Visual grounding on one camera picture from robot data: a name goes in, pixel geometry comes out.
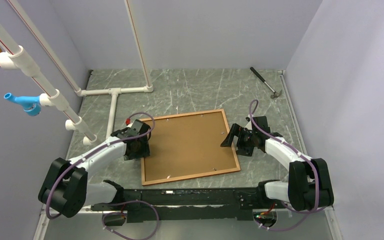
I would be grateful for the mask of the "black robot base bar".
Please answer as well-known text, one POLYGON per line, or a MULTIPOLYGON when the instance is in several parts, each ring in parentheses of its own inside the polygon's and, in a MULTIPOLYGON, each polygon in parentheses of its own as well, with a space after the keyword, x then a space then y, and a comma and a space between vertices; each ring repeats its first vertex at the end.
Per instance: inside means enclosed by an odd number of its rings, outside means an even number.
POLYGON ((260 187, 125 189, 117 205, 96 203, 94 212, 123 212, 127 223, 155 220, 251 221, 260 212, 280 207, 278 200, 263 197, 260 187))

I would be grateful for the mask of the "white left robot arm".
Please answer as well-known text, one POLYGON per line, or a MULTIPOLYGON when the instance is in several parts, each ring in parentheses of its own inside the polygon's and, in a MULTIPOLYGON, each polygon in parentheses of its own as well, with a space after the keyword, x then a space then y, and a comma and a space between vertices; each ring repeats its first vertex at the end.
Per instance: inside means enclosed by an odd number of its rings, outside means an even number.
POLYGON ((45 205, 46 216, 49 219, 61 215, 71 218, 84 206, 95 204, 119 209, 125 201, 121 185, 112 180, 100 183, 90 183, 89 180, 115 160, 150 156, 149 139, 153 129, 153 125, 136 119, 81 155, 68 160, 55 159, 38 193, 38 200, 45 205))

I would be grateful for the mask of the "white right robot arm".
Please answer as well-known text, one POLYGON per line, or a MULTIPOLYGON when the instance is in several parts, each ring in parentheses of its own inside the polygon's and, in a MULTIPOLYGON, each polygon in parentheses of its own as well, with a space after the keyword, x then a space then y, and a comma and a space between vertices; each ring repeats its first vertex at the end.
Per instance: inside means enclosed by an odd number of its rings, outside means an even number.
POLYGON ((293 148, 281 134, 271 131, 266 116, 248 117, 247 121, 246 127, 234 123, 221 147, 232 146, 237 138, 237 155, 250 157, 259 149, 288 171, 287 182, 272 179, 258 183, 255 200, 260 207, 281 201, 300 212, 333 205, 332 183, 323 158, 312 158, 293 148))

